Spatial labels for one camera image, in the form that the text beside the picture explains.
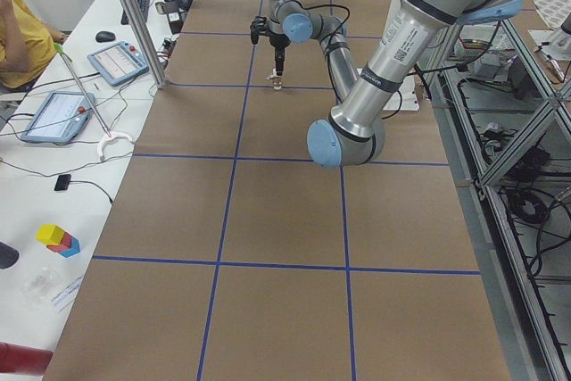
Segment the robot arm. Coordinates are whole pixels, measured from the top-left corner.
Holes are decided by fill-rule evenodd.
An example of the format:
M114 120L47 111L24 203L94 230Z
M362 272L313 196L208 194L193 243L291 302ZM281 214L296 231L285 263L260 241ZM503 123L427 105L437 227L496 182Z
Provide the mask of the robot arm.
M381 112L439 30L502 21L518 14L522 5L523 0L400 0L377 50L361 69L352 59L342 21L312 12L300 0L269 0L269 16L251 23L251 40L256 44L259 37L269 37L276 79L283 75L290 43L319 42L339 103L327 119L310 125L310 157L327 168L361 165L381 153Z

